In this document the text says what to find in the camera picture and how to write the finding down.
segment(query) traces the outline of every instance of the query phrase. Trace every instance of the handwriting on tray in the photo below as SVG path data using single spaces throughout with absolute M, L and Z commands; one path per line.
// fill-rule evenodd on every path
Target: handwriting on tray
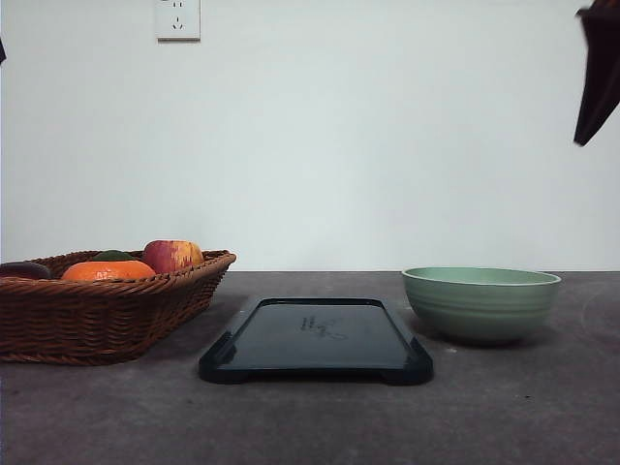
M 301 323 L 301 330 L 308 331 L 316 334 L 317 337 L 329 337 L 331 339 L 335 339 L 337 341 L 342 341 L 347 339 L 347 336 L 341 334 L 339 332 L 333 331 L 334 327 L 341 319 L 334 318 L 331 320 L 324 320 L 317 323 L 317 318 L 314 315 L 309 317 L 303 317 L 303 322 Z

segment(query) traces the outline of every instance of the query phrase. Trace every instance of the red apple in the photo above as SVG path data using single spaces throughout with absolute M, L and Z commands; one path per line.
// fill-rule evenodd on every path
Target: red apple
M 170 273 L 191 264 L 204 262 L 198 244 L 188 240 L 153 240 L 146 244 L 142 261 L 156 273 Z

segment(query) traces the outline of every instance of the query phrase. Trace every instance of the wicker basket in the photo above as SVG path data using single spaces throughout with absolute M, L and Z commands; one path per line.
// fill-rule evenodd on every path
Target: wicker basket
M 31 262 L 58 278 L 98 253 Z M 209 305 L 236 260 L 228 251 L 202 254 L 198 266 L 138 280 L 0 279 L 0 360 L 106 365 L 140 357 Z

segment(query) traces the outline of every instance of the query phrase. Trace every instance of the apple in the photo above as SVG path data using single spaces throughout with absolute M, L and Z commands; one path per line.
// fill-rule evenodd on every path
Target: apple
M 189 240 L 153 240 L 146 244 L 142 261 L 156 273 L 170 273 L 204 262 L 198 244 Z
M 51 279 L 51 271 L 44 264 L 9 262 L 0 264 L 0 278 Z

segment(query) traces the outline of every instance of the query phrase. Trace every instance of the green fruit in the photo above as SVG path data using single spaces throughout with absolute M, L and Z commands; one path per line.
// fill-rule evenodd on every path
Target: green fruit
M 127 262 L 129 260 L 137 260 L 137 258 L 132 257 L 127 252 L 121 252 L 120 250 L 100 252 L 90 259 L 91 262 Z

